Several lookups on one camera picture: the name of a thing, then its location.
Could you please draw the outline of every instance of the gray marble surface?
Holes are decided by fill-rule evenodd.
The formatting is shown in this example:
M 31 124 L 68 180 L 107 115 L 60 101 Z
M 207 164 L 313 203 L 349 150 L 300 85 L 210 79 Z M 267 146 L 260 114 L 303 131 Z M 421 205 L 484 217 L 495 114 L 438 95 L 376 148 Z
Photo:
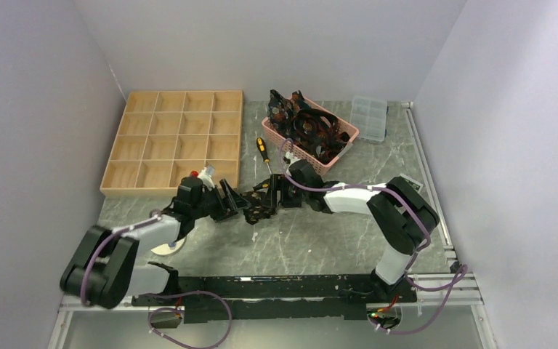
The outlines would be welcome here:
M 351 102 L 319 102 L 349 121 Z M 263 136 L 261 122 L 266 102 L 247 102 L 243 113 L 239 190 L 268 177 L 268 169 L 255 147 Z M 324 176 L 325 180 L 376 184 L 400 173 L 425 183 L 408 122 L 399 103 L 389 103 L 387 138 L 372 143 L 359 138 L 345 156 Z M 269 144 L 269 157 L 278 172 L 276 147 Z M 428 201 L 427 188 L 421 195 Z M 169 198 L 106 198 L 99 224 L 110 228 L 145 219 L 151 209 L 163 208 Z M 375 221 L 361 214 L 321 214 L 307 205 L 280 209 L 272 219 L 249 225 L 242 215 L 214 223 L 196 222 L 183 248 L 168 257 L 149 252 L 145 257 L 178 268 L 183 276 L 294 275 L 319 273 L 370 273 L 387 248 Z M 440 234 L 413 266 L 416 273 L 447 273 Z

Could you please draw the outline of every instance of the white wall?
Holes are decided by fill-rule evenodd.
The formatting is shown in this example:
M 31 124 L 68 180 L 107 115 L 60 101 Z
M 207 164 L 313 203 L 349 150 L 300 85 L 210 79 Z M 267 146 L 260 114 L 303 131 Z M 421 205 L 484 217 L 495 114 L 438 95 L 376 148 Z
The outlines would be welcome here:
M 132 89 L 413 100 L 465 0 L 76 0 Z
M 123 106 L 67 0 L 0 0 L 0 348 L 45 348 Z
M 558 1 L 468 1 L 415 101 L 502 348 L 558 348 Z

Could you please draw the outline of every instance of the clear plastic storage box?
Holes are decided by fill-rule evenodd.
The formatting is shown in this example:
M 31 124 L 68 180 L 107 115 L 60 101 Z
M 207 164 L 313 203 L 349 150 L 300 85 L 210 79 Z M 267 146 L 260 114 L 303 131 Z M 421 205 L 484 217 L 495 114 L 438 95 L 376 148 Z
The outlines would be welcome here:
M 381 142 L 386 137 L 387 113 L 388 103 L 385 100 L 355 96 L 350 123 L 360 131 L 358 137 Z

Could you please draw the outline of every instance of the wooden compartment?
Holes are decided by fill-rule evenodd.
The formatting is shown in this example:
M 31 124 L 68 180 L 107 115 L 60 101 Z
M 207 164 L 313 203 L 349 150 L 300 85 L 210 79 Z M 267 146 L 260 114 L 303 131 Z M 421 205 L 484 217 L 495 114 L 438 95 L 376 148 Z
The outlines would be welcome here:
M 125 113 L 118 128 L 119 135 L 148 135 L 151 113 Z
M 215 92 L 213 111 L 240 111 L 243 94 L 240 91 Z
M 139 161 L 109 161 L 102 181 L 102 188 L 134 188 L 139 167 Z
M 172 160 L 177 146 L 177 136 L 148 136 L 144 150 L 145 160 Z
M 181 118 L 181 135 L 207 135 L 211 123 L 210 113 L 183 113 Z
M 237 135 L 240 133 L 240 113 L 236 111 L 213 113 L 211 133 L 220 135 Z
M 172 161 L 144 160 L 136 181 L 137 188 L 167 188 L 170 185 Z
M 240 138 L 237 135 L 210 135 L 206 158 L 213 160 L 237 160 Z
M 241 91 L 129 94 L 100 190 L 106 196 L 174 196 L 183 177 L 215 168 L 238 186 Z
M 181 113 L 154 113 L 150 122 L 150 135 L 178 135 Z
M 234 189 L 238 187 L 238 162 L 236 160 L 207 160 L 206 164 L 215 168 L 213 182 L 219 185 L 219 181 L 225 179 Z
M 199 173 L 204 166 L 204 160 L 175 160 L 172 167 L 170 187 L 178 188 L 183 178 L 189 177 L 192 171 Z
M 208 135 L 180 135 L 177 141 L 176 152 L 174 152 L 174 158 L 182 160 L 206 159 L 206 143 L 208 139 Z
M 116 136 L 110 160 L 140 160 L 146 136 Z
M 126 112 L 153 111 L 157 92 L 132 92 L 127 100 Z
M 184 111 L 211 111 L 213 107 L 212 91 L 191 91 L 185 95 Z
M 185 92 L 159 92 L 155 111 L 182 111 Z

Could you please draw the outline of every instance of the pink basket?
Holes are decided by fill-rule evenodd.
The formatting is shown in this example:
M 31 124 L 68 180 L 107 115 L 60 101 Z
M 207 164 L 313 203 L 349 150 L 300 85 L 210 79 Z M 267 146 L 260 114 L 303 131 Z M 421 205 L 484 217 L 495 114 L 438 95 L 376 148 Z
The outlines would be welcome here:
M 314 103 L 309 98 L 305 98 L 305 100 L 311 106 L 311 108 L 320 109 L 321 111 L 325 111 L 327 113 L 330 113 L 330 111 L 327 111 L 326 109 L 322 108 L 320 105 Z M 296 155 L 296 157 L 298 157 L 299 159 L 307 160 L 307 162 L 310 163 L 311 166 L 313 166 L 315 171 L 320 176 L 325 175 L 326 172 L 328 172 L 328 170 L 331 169 L 331 167 L 339 160 L 339 158 L 341 158 L 343 156 L 343 154 L 345 154 L 345 152 L 348 151 L 352 147 L 352 145 L 353 145 L 352 142 L 354 142 L 354 139 L 356 138 L 356 136 L 358 136 L 358 129 L 356 127 L 352 126 L 347 121 L 345 121 L 344 119 L 339 118 L 338 116 L 337 116 L 337 119 L 339 120 L 339 123 L 341 124 L 341 131 L 347 132 L 347 134 L 349 134 L 349 141 L 347 142 L 347 144 L 345 145 L 345 148 L 343 148 L 341 153 L 339 153 L 339 155 L 335 156 L 335 158 L 332 159 L 331 162 L 329 162 L 328 164 L 326 164 L 326 165 L 322 164 L 316 158 L 314 158 L 313 156 L 308 154 L 306 151 L 303 151 L 301 148 L 298 148 L 298 147 L 294 146 L 294 155 Z M 262 127 L 264 127 L 264 136 L 266 137 L 266 139 L 270 140 L 276 146 L 280 147 L 281 143 L 283 143 L 283 141 L 286 140 L 283 136 L 279 135 L 275 131 L 275 128 L 272 127 L 268 118 L 264 118 L 264 121 L 262 121 Z M 288 144 L 286 144 L 285 147 L 283 147 L 283 151 L 289 151 L 289 150 L 290 150 L 290 144 L 288 143 Z

